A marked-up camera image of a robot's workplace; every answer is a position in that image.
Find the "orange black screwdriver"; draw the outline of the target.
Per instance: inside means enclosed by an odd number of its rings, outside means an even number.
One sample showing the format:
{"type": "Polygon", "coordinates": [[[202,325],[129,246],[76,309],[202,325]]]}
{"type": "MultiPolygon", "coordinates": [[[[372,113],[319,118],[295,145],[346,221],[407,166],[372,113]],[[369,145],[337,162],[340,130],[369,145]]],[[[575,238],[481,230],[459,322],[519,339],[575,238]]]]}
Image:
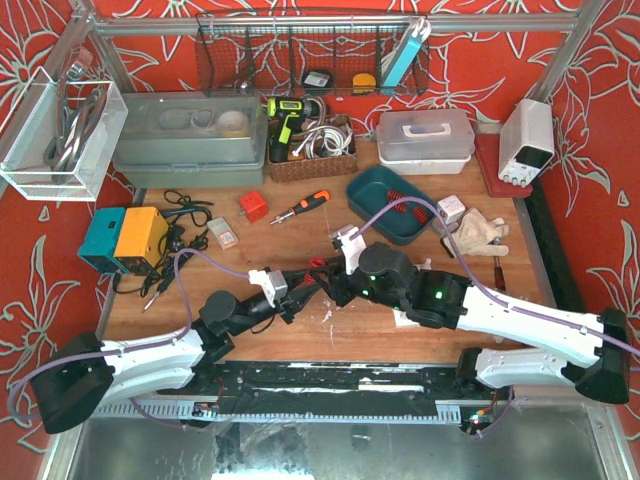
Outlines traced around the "orange black screwdriver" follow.
{"type": "Polygon", "coordinates": [[[293,207],[291,207],[287,211],[277,215],[270,222],[270,224],[271,225],[281,224],[294,216],[298,216],[303,213],[310,212],[320,207],[324,203],[328,202],[329,200],[330,200],[330,193],[327,190],[321,190],[321,191],[315,192],[314,194],[311,194],[303,198],[302,200],[300,200],[297,204],[295,204],[293,207]]]}

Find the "large red spring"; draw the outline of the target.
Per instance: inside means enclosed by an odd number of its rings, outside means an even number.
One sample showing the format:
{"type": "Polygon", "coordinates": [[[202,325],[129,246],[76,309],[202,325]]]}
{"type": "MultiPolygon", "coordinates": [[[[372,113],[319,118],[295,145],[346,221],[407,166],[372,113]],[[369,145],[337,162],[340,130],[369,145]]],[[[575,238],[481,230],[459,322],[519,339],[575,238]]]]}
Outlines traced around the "large red spring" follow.
{"type": "Polygon", "coordinates": [[[309,260],[308,269],[305,274],[305,283],[307,285],[320,285],[324,284],[324,281],[321,279],[320,274],[322,273],[321,268],[326,265],[326,260],[322,257],[312,257],[309,260]]]}

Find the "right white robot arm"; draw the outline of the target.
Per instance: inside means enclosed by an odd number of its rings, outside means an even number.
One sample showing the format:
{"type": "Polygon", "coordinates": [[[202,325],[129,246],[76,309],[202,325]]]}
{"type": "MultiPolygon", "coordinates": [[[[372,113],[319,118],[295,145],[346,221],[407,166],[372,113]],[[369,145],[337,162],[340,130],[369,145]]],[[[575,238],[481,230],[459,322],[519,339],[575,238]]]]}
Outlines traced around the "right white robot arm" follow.
{"type": "Polygon", "coordinates": [[[309,275],[339,306],[360,297],[421,327],[521,343],[516,350],[465,349],[457,366],[461,378],[496,389],[568,385],[601,403],[629,400],[629,329],[616,308],[579,313],[516,299],[461,275],[421,270],[380,242],[345,249],[337,259],[310,266],[309,275]]]}

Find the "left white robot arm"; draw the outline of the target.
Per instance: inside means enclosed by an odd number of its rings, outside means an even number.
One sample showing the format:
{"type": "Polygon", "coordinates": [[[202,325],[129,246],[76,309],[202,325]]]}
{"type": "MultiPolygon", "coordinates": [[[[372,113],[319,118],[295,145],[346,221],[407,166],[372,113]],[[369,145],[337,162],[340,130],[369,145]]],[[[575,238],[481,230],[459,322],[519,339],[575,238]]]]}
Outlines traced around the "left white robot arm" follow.
{"type": "Polygon", "coordinates": [[[70,430],[110,402],[192,387],[233,349],[233,337],[275,316],[292,322],[326,284],[319,273],[310,282],[300,271],[266,276],[276,282],[274,297],[239,300],[218,290],[188,328],[129,341],[101,341],[91,332],[73,338],[29,382],[45,431],[70,430]]]}

